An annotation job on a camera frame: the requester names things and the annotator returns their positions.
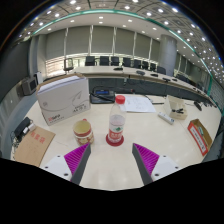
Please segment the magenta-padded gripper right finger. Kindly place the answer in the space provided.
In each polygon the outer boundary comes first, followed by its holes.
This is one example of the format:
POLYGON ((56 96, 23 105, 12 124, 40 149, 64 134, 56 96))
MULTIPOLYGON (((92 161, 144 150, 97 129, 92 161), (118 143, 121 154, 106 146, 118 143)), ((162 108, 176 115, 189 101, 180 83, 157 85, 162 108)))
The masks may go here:
POLYGON ((181 167, 167 155, 158 155, 148 148, 134 143, 132 154, 144 185, 168 176, 181 167))

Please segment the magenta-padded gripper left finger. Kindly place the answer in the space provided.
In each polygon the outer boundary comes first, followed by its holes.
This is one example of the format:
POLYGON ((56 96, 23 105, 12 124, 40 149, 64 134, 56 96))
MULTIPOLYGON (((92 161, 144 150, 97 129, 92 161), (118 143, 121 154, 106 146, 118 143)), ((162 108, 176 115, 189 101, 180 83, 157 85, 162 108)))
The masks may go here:
POLYGON ((90 154, 91 145, 87 143, 66 155, 55 156, 42 169, 79 185, 90 154))

